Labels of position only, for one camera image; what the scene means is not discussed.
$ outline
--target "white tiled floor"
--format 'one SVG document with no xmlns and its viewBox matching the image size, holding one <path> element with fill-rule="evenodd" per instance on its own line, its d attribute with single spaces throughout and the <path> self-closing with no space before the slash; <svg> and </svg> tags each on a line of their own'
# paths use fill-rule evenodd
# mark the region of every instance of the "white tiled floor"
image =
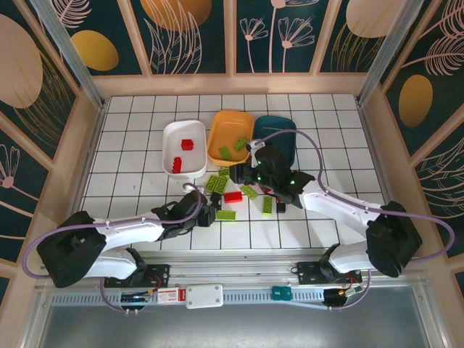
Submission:
<svg viewBox="0 0 464 348">
<path fill-rule="evenodd" d="M 320 144 L 324 182 L 360 199 L 384 203 L 353 96 L 124 96 L 110 102 L 82 208 L 98 218 L 123 218 L 180 200 L 183 181 L 171 180 L 162 171 L 162 130 L 171 122 L 195 119 L 204 123 L 208 136 L 213 117 L 222 109 L 245 110 L 255 119 L 263 115 L 291 118 Z M 315 150 L 300 136 L 293 169 L 317 175 Z M 195 183 L 204 185 L 217 170 L 209 163 L 207 173 Z M 229 181 L 227 191 L 238 189 Z M 263 197 L 223 202 L 224 210 L 236 211 L 235 222 L 216 222 L 185 236 L 134 247 L 139 251 L 302 249 L 359 241 L 359 235 L 346 226 L 294 206 L 277 214 L 274 202 L 273 214 L 264 216 Z"/>
</svg>

